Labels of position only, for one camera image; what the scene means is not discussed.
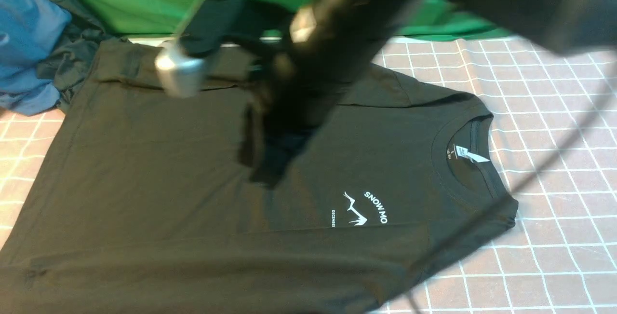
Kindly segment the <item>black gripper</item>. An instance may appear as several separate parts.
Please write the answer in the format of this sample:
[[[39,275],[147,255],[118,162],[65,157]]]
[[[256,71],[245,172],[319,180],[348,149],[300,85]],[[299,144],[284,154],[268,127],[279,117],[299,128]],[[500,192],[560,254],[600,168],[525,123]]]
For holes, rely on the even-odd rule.
[[[253,62],[245,88],[239,161],[251,182],[273,189],[337,104],[338,80],[327,64],[277,54]]]

